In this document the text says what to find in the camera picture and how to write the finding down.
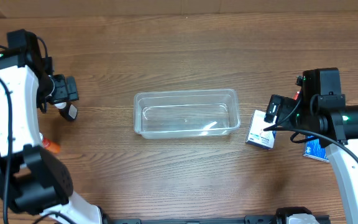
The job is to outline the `dark bottle with white cap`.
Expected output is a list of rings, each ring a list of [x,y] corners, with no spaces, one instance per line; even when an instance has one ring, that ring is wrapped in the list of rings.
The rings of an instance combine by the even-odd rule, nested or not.
[[[67,121],[74,121],[78,115],[78,109],[71,102],[57,103],[60,115]]]

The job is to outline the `orange tube with white cap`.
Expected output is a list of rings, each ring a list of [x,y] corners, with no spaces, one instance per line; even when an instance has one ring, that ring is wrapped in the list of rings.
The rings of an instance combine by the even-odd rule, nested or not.
[[[59,144],[49,140],[48,138],[44,137],[42,133],[39,133],[40,134],[40,138],[42,140],[42,144],[43,144],[43,147],[52,152],[52,153],[56,153],[58,154],[61,150],[61,147]]]

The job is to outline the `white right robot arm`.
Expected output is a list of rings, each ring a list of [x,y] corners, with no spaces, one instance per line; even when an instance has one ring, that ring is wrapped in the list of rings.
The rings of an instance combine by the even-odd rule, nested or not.
[[[347,105],[337,68],[304,71],[297,99],[272,95],[265,122],[269,131],[291,131],[318,139],[325,149],[348,223],[358,223],[358,105]]]

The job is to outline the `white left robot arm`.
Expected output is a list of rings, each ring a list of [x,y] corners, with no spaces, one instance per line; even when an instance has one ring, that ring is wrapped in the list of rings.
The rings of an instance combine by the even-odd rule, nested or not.
[[[67,167],[44,147],[38,112],[54,105],[74,121],[75,79],[57,75],[45,42],[21,29],[0,48],[0,198],[4,212],[28,213],[59,223],[109,223],[73,189]]]

